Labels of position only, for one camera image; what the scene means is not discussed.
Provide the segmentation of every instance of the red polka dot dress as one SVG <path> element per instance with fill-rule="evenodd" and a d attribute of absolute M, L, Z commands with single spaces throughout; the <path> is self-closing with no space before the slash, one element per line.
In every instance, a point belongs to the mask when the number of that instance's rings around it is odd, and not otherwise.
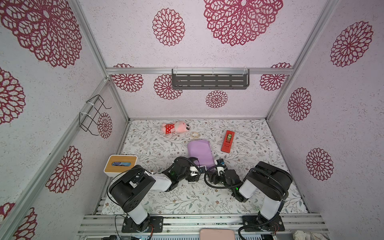
<path fill-rule="evenodd" d="M 172 133 L 171 129 L 175 128 L 175 124 L 167 124 L 167 125 L 165 125 L 165 128 L 166 128 L 166 134 L 170 134 L 170 133 Z"/>

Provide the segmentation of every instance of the floral mat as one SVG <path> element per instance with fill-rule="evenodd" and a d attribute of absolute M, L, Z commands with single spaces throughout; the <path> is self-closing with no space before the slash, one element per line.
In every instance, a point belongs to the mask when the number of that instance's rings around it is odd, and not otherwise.
<path fill-rule="evenodd" d="M 187 143 L 195 140 L 189 133 L 161 132 L 161 124 L 175 120 L 136 120 L 129 129 L 122 154 L 137 155 L 140 165 L 153 172 L 161 172 L 178 156 L 188 157 Z M 288 171 L 281 153 L 265 120 L 186 120 L 190 132 L 198 132 L 200 139 L 208 139 L 214 159 L 223 158 L 228 169 L 235 169 L 243 179 L 259 161 Z M 221 151 L 227 130 L 235 132 L 231 153 Z M 198 182 L 180 181 L 170 192 L 151 190 L 142 200 L 150 214 L 255 214 L 262 206 L 264 194 L 260 191 L 241 203 L 228 189 L 208 187 L 202 177 Z M 307 213 L 296 185 L 291 184 L 285 213 Z M 102 214 L 124 214 L 123 210 L 105 201 Z"/>

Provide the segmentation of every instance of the pink plush toy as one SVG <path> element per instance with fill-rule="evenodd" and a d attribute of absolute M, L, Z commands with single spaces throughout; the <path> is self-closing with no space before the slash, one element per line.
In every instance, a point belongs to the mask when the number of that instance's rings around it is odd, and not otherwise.
<path fill-rule="evenodd" d="M 178 121 L 171 124 L 163 123 L 161 131 L 163 131 L 165 134 L 183 133 L 189 131 L 189 125 L 183 121 Z"/>

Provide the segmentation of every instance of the rubber band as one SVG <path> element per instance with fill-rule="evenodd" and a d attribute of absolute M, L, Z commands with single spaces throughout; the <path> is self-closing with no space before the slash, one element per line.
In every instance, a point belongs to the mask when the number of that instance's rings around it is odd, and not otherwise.
<path fill-rule="evenodd" d="M 198 133 L 198 132 L 191 132 L 191 137 L 192 138 L 198 138 L 198 137 L 200 137 L 200 133 Z"/>

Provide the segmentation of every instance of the red tape dispenser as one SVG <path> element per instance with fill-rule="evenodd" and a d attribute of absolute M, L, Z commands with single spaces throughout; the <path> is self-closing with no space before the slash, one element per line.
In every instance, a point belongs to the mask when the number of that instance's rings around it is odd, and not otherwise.
<path fill-rule="evenodd" d="M 225 134 L 223 146 L 221 147 L 221 151 L 230 153 L 234 137 L 235 137 L 235 132 L 227 130 L 227 133 Z"/>

